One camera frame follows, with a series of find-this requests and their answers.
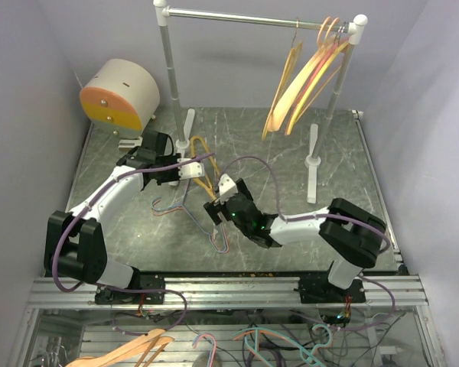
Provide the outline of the red wire hanger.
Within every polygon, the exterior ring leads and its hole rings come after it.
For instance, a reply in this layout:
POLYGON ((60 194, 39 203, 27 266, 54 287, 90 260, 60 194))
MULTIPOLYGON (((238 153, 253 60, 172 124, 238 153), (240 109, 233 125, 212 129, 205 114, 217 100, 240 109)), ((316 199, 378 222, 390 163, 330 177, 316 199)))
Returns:
MULTIPOLYGON (((166 206, 161 206, 161 202, 160 202, 160 203, 158 204, 158 207, 159 207, 159 208, 163 208, 163 207, 166 207, 166 206)), ((175 213, 178 213, 180 216, 184 216, 184 218, 187 219, 188 222, 190 223, 190 226, 191 226, 198 234, 202 235, 202 236, 205 238, 206 242, 209 243, 207 237, 206 237, 205 235, 203 235, 203 234, 198 230, 198 228, 195 226, 195 224, 189 219, 189 217, 188 217, 183 211, 177 211, 177 212, 175 212, 175 213)), ((206 229, 204 226, 203 226, 203 227, 204 227, 205 230, 207 230, 208 232, 211 232, 212 229, 213 229, 213 226, 212 226, 210 229, 206 229)))

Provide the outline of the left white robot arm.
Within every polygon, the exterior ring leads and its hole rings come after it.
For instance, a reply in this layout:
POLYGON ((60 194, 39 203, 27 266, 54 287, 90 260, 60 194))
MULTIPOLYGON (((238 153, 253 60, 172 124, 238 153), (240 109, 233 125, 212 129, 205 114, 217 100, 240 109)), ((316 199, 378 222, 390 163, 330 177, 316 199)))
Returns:
POLYGON ((81 284, 113 287, 124 304, 135 302, 141 293, 141 273, 137 268, 111 259, 105 234, 117 210, 155 180, 161 185, 179 179, 181 161, 170 135, 148 131, 142 143, 117 162, 101 187, 68 212, 55 211, 47 222, 44 268, 63 292, 81 284))

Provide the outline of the blue wire hanger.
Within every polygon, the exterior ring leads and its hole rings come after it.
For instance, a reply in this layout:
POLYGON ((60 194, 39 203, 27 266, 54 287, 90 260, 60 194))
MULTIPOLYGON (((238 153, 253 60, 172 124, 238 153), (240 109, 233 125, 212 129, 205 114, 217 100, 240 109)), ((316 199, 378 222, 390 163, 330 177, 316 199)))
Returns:
POLYGON ((208 232, 186 206, 186 200, 189 194, 190 184, 192 182, 196 184, 201 184, 202 188, 207 188, 207 185, 205 185, 200 179, 189 180, 185 185, 183 195, 178 202, 173 203, 170 206, 159 208, 158 204, 161 202, 162 197, 155 197, 151 201, 151 213, 154 216, 160 217, 165 216, 169 213, 183 211, 189 217, 189 219, 195 224, 198 230, 207 237, 209 243, 212 245, 213 249, 217 254, 227 254, 230 250, 230 244, 228 241, 226 230, 224 229, 223 225, 214 225, 212 231, 208 232))

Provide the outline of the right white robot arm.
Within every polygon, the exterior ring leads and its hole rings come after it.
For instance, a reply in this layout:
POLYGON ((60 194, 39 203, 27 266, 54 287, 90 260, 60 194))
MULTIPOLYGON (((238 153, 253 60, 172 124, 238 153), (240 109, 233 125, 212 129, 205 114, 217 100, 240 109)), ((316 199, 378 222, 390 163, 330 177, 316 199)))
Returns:
POLYGON ((262 248, 320 240, 337 252, 321 285, 323 296, 333 303, 348 295, 355 278, 375 267, 379 254, 390 245, 380 218, 342 198, 314 212, 281 216, 261 211, 242 179, 234 181, 225 174, 217 193, 203 206, 217 226, 223 220, 232 222, 262 248))

